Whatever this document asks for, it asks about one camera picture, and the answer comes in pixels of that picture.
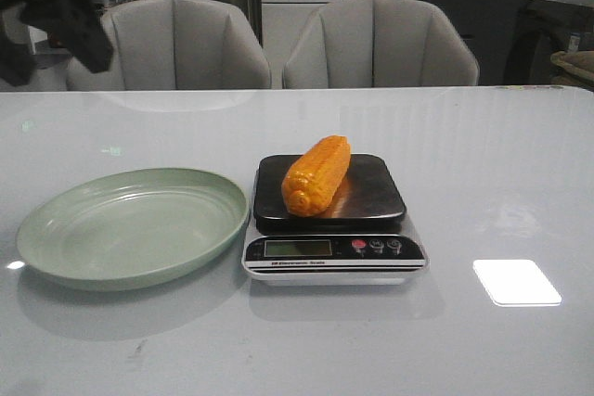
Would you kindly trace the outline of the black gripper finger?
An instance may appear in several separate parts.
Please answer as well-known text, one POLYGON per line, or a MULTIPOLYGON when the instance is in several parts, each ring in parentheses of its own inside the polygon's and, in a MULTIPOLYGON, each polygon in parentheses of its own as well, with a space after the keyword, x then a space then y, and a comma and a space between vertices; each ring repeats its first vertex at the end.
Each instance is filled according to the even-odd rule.
POLYGON ((20 18, 55 36, 89 71, 110 68, 113 47, 93 0, 27 0, 20 18))
POLYGON ((14 8, 1 2, 1 79, 12 86, 23 86, 30 82, 35 62, 28 45, 16 43, 8 35, 5 14, 14 8))

